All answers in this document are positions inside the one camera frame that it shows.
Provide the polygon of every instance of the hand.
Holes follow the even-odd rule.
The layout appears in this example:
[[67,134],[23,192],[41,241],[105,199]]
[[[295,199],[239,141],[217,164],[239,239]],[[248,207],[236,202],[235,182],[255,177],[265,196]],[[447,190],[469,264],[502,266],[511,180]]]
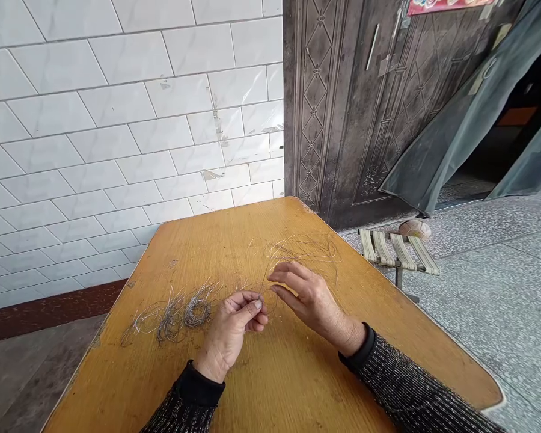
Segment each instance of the hand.
[[295,291],[298,296],[282,286],[270,288],[306,326],[334,345],[344,356],[349,357],[359,350],[367,337],[365,326],[344,314],[323,277],[299,263],[284,262],[275,266],[267,279],[286,284]]
[[204,377],[222,383],[240,354],[245,332],[262,332],[268,322],[266,306],[259,293],[250,290],[233,293],[220,303],[192,365]]

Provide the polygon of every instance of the poster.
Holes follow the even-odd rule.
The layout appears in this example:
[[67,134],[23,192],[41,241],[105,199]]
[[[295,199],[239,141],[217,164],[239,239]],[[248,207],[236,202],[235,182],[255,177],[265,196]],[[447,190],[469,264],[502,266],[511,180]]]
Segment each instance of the poster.
[[485,6],[495,0],[411,0],[407,15],[462,9],[473,6]]

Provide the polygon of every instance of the black knit sleeve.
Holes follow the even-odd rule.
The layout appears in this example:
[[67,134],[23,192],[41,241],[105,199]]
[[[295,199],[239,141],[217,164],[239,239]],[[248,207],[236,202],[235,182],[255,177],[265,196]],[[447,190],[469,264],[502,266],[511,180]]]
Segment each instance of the black knit sleeve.
[[401,432],[504,432],[371,328],[356,355],[339,356]]
[[188,361],[141,433],[208,432],[224,387],[202,376]]

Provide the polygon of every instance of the ball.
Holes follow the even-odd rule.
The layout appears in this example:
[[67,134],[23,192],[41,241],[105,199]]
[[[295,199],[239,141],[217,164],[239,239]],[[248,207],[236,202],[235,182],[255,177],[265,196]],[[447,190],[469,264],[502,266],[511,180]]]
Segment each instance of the ball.
[[409,220],[399,226],[399,233],[403,236],[416,236],[426,241],[431,237],[431,228],[421,220]]

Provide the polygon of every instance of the concrete floor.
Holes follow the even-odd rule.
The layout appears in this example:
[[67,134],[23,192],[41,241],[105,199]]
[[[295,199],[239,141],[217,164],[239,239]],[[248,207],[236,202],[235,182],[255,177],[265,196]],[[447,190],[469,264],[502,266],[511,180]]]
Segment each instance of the concrete floor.
[[[430,225],[442,275],[406,272],[403,288],[495,375],[507,404],[489,416],[541,432],[541,193],[441,212]],[[343,237],[362,252],[358,235]],[[0,342],[0,432],[40,431],[102,320]]]

